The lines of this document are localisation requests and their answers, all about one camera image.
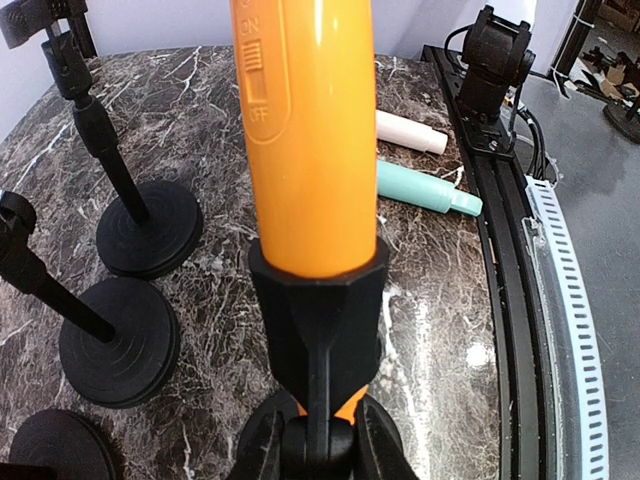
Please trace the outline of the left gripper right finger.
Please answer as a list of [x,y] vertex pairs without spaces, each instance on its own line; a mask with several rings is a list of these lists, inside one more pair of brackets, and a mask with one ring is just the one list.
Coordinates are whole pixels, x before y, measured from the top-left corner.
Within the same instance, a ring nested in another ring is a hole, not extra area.
[[356,409],[355,479],[417,479],[395,423],[370,395]]

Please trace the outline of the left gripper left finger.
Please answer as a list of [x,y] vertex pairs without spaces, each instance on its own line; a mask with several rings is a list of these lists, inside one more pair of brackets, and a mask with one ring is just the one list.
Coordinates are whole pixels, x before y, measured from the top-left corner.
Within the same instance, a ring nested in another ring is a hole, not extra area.
[[283,479],[281,437],[298,405],[285,390],[263,400],[246,421],[239,437],[234,479]]

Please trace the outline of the black round-base stand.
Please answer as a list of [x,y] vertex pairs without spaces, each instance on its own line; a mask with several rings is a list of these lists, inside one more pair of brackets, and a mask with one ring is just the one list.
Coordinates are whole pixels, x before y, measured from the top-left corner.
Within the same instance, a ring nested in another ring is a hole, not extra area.
[[86,62],[97,52],[87,11],[83,1],[11,1],[1,9],[1,33],[10,49],[46,33],[41,49],[54,82],[72,102],[76,129],[117,193],[98,223],[99,257],[115,275],[153,280],[191,255],[202,234],[203,214],[195,196],[178,183],[135,184],[106,108],[91,93]]
[[15,433],[3,479],[121,479],[122,468],[102,431],[69,410],[28,417]]
[[376,376],[378,324],[390,252],[379,239],[365,265],[329,279],[306,279],[269,264],[253,241],[248,264],[275,380],[304,415],[284,434],[291,478],[345,477],[349,421],[338,412]]
[[58,350],[73,389],[109,409],[140,405],[171,378],[180,349],[176,314],[152,284],[109,278],[76,296],[29,248],[37,215],[31,203],[1,193],[1,277],[60,314]]

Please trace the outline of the mint green microphone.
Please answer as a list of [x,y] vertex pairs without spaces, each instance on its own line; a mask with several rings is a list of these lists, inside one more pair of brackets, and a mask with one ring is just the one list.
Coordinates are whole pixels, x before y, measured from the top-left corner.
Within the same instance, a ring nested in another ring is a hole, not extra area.
[[478,217],[483,201],[454,183],[387,161],[377,162],[378,195],[437,213],[450,211]]

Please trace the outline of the pale pink microphone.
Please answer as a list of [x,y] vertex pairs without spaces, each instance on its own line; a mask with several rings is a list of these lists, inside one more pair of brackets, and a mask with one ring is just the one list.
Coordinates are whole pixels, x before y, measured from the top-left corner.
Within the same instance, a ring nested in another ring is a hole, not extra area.
[[377,138],[420,152],[441,155],[448,136],[428,125],[381,110],[376,111]]

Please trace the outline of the orange microphone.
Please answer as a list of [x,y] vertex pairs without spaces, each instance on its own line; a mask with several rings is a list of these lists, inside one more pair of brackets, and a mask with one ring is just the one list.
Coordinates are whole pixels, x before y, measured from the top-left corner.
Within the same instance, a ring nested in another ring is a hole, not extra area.
[[[376,74],[367,1],[235,1],[237,80],[269,264],[329,279],[374,256]],[[355,419],[360,390],[339,412]]]

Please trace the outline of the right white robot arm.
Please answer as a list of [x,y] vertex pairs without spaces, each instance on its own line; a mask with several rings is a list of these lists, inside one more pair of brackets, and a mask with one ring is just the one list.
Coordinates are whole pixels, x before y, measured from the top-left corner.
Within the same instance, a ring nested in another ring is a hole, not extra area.
[[487,1],[476,20],[449,33],[444,53],[464,79],[456,95],[462,114],[494,121],[507,91],[519,90],[535,53],[529,49],[535,1]]

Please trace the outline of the black front rail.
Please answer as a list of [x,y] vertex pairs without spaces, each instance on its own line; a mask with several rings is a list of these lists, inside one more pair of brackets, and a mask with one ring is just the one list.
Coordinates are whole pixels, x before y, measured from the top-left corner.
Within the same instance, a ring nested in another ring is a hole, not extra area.
[[550,479],[557,465],[556,411],[549,346],[523,220],[532,210],[514,155],[476,153],[463,133],[455,94],[461,86],[444,51],[425,46],[433,64],[472,193],[483,202],[477,219],[489,285],[499,385],[502,479]]

